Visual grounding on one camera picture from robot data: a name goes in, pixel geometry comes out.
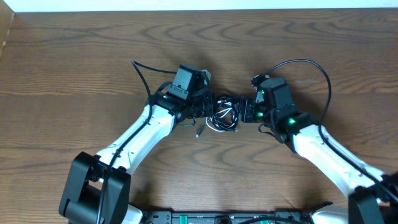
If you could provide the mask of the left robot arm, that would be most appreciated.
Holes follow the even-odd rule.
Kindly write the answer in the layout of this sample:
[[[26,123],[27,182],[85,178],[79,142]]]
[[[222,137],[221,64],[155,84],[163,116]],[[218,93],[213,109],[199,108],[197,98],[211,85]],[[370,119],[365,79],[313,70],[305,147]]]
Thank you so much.
[[[69,223],[140,223],[130,205],[131,177],[152,148],[185,119],[212,112],[208,70],[181,64],[174,80],[150,93],[141,115],[112,144],[72,161],[58,212]]]

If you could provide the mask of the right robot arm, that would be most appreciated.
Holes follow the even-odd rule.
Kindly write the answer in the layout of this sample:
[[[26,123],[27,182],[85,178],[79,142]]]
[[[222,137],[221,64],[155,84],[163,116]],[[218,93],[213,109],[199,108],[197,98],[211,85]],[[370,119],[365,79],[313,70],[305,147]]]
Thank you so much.
[[[259,123],[293,153],[321,170],[348,199],[347,208],[323,205],[312,223],[397,223],[397,175],[370,166],[336,141],[321,122],[300,112],[283,78],[256,76],[255,98],[241,100],[239,118]]]

